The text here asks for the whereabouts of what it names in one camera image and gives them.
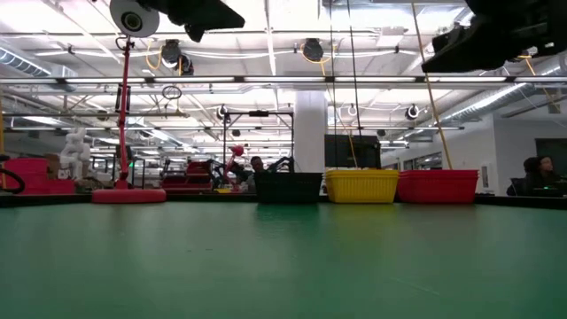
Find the red storage crates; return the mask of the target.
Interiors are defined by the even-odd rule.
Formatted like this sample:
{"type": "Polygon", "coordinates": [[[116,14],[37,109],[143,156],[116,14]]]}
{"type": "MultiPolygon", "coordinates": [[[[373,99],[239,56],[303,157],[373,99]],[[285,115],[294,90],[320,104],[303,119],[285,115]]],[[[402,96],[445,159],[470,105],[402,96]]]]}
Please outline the red storage crates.
{"type": "Polygon", "coordinates": [[[18,175],[25,183],[23,195],[75,194],[73,180],[50,179],[49,162],[45,158],[8,159],[4,168],[18,175]]]}

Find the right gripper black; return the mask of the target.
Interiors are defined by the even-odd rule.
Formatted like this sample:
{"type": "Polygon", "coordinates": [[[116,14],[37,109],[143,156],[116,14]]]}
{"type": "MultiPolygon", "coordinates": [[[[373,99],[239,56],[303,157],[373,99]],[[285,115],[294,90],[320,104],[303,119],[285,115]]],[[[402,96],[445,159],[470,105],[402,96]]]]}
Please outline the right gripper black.
{"type": "Polygon", "coordinates": [[[475,13],[471,26],[458,25],[432,40],[425,73],[494,70],[501,59],[483,53],[483,40],[511,58],[532,47],[537,55],[567,50],[567,0],[465,0],[475,13]]]}

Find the black table frame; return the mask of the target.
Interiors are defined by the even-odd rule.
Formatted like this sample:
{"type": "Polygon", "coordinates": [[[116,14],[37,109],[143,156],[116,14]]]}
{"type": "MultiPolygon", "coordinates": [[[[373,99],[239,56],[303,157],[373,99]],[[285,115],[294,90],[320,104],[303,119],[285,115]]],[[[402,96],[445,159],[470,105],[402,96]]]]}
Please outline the black table frame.
{"type": "MultiPolygon", "coordinates": [[[[91,196],[89,194],[0,196],[0,208],[85,204],[90,202],[91,196]]],[[[258,203],[258,199],[255,195],[172,194],[167,196],[167,202],[258,203]]],[[[567,198],[497,197],[477,195],[473,203],[476,205],[489,206],[513,206],[524,208],[567,210],[567,198]]]]}

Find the black plastic slotted basket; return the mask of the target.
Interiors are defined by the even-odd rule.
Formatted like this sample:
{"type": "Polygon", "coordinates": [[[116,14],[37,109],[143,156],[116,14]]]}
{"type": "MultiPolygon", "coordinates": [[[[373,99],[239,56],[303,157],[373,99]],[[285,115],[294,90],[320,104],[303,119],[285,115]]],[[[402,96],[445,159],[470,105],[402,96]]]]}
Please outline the black plastic slotted basket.
{"type": "Polygon", "coordinates": [[[258,173],[257,198],[265,204],[311,204],[318,201],[321,173],[258,173]]]}

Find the white stacked figure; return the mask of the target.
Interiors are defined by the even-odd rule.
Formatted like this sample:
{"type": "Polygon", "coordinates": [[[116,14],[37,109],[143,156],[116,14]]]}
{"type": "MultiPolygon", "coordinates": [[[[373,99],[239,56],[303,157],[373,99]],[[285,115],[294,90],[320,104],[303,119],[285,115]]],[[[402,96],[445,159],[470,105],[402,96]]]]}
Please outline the white stacked figure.
{"type": "Polygon", "coordinates": [[[58,179],[82,180],[88,173],[90,146],[84,142],[86,128],[73,128],[66,135],[64,149],[59,154],[58,179]]]}

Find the dark wall panel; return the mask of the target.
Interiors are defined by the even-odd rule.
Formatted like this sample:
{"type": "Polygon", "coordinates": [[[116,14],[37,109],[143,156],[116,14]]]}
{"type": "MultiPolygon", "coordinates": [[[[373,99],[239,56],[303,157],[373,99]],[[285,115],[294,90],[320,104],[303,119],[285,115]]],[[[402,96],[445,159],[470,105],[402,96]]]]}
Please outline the dark wall panel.
{"type": "Polygon", "coordinates": [[[548,156],[558,175],[567,175],[567,138],[538,138],[535,140],[538,156],[548,156]]]}

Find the black metal frame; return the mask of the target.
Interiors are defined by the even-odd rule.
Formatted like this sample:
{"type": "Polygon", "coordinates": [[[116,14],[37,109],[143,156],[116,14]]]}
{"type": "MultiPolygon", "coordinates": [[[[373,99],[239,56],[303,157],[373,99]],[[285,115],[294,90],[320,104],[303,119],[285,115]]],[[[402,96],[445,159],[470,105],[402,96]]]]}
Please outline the black metal frame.
{"type": "Polygon", "coordinates": [[[266,110],[254,110],[248,112],[229,112],[225,111],[224,113],[220,113],[221,122],[222,122],[222,146],[224,149],[227,148],[227,132],[229,130],[238,130],[238,131],[260,131],[260,130],[288,130],[291,132],[291,137],[288,140],[272,140],[272,144],[288,144],[290,146],[290,154],[287,156],[282,157],[277,161],[276,164],[272,164],[268,170],[271,172],[277,172],[281,167],[287,167],[287,171],[289,173],[295,172],[294,167],[294,137],[295,137],[295,129],[294,129],[294,112],[279,112],[279,111],[266,111],[266,110]],[[242,117],[250,117],[250,118],[267,118],[270,116],[275,116],[280,123],[283,123],[283,126],[280,125],[276,126],[250,126],[250,127],[235,127],[235,124],[238,120],[242,117]]]}

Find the red shelf cart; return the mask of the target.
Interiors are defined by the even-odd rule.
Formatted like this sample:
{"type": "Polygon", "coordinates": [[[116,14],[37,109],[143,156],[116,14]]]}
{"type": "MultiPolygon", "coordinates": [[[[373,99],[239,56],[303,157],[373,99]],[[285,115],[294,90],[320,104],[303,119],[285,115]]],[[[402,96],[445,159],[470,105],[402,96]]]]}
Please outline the red shelf cart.
{"type": "Polygon", "coordinates": [[[206,161],[190,161],[181,170],[164,170],[160,186],[167,193],[208,193],[213,190],[210,165],[206,161]]]}

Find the black monitor screen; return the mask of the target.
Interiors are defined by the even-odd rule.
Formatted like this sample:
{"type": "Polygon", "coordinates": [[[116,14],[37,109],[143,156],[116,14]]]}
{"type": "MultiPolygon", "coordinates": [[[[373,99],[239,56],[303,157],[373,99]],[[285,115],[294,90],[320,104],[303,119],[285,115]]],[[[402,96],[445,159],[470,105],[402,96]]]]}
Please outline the black monitor screen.
{"type": "Polygon", "coordinates": [[[381,168],[380,143],[376,136],[325,135],[326,167],[381,168]]]}

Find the silver ceiling air duct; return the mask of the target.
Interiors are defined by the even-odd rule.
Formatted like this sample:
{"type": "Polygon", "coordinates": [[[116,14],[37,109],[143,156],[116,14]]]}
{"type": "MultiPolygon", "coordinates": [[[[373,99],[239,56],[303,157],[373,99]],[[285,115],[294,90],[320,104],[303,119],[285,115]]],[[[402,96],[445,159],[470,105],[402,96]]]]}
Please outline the silver ceiling air duct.
{"type": "MultiPolygon", "coordinates": [[[[544,59],[535,63],[533,58],[523,58],[526,70],[516,75],[516,79],[522,80],[527,77],[563,77],[567,82],[567,51],[552,58],[544,59]]],[[[457,106],[449,109],[440,116],[440,122],[465,122],[471,118],[490,113],[507,105],[513,104],[521,99],[535,95],[540,88],[539,82],[530,80],[528,82],[512,82],[496,90],[487,90],[473,96],[457,106]]]]}

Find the small red desk lamp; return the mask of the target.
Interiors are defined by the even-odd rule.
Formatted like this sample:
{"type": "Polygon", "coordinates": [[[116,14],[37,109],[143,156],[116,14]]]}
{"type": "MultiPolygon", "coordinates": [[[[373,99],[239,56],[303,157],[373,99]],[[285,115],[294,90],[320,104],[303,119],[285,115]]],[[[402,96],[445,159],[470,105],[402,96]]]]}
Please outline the small red desk lamp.
{"type": "Polygon", "coordinates": [[[231,186],[232,192],[239,192],[239,186],[228,177],[228,173],[231,171],[232,167],[235,164],[235,159],[243,155],[245,149],[243,145],[235,145],[229,148],[231,150],[231,157],[229,161],[225,164],[225,168],[223,170],[223,181],[229,183],[231,186]]]}

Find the long ceiling light rail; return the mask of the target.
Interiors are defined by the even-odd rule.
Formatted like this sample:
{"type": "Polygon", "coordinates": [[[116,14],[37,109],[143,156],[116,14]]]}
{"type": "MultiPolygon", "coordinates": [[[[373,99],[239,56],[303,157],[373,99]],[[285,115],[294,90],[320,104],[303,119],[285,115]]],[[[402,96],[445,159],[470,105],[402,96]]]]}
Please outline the long ceiling light rail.
{"type": "MultiPolygon", "coordinates": [[[[201,76],[201,77],[131,77],[128,83],[289,83],[289,84],[416,84],[426,83],[478,83],[478,84],[511,84],[511,83],[567,83],[567,76],[201,76]]],[[[33,78],[0,78],[4,85],[49,85],[49,84],[118,84],[122,78],[117,77],[33,77],[33,78]]]]}

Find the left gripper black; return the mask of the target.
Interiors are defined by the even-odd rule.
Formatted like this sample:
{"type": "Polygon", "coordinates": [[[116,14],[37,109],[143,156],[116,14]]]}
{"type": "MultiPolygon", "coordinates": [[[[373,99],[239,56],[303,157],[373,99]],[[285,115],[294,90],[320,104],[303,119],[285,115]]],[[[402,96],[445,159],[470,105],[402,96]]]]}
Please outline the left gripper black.
{"type": "Polygon", "coordinates": [[[144,8],[166,14],[176,25],[185,25],[189,38],[200,43],[205,29],[242,28],[245,19],[222,0],[136,0],[144,8]]]}

